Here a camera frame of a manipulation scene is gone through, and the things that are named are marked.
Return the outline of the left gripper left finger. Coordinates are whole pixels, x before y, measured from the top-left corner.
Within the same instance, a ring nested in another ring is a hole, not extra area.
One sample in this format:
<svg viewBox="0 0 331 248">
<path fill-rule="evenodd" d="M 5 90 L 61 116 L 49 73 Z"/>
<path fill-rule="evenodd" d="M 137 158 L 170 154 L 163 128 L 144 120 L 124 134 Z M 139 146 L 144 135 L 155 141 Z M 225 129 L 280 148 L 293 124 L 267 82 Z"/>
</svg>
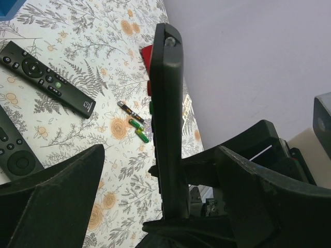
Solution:
<svg viewBox="0 0 331 248">
<path fill-rule="evenodd" d="M 103 145 L 1 185 L 1 247 L 82 247 L 104 165 Z"/>
</svg>

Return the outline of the large black remote control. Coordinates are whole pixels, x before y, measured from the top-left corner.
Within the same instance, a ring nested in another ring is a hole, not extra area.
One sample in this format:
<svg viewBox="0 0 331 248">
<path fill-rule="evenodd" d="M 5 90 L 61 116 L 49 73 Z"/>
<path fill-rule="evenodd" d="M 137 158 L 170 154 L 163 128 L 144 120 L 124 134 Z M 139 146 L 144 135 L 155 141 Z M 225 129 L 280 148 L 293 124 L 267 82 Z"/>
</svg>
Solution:
<svg viewBox="0 0 331 248">
<path fill-rule="evenodd" d="M 164 219 L 189 216 L 188 183 L 182 162 L 184 52 L 179 31 L 168 23 L 156 26 L 149 79 L 152 131 Z"/>
</svg>

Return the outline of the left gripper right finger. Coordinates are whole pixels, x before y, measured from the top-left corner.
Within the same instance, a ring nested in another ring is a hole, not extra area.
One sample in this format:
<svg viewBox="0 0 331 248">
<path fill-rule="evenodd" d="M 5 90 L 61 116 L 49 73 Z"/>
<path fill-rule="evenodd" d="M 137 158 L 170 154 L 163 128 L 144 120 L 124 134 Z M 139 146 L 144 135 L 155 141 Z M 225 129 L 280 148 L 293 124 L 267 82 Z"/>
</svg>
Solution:
<svg viewBox="0 0 331 248">
<path fill-rule="evenodd" d="M 330 190 L 293 177 L 272 122 L 183 159 L 190 184 L 220 187 L 238 247 L 330 247 Z"/>
</svg>

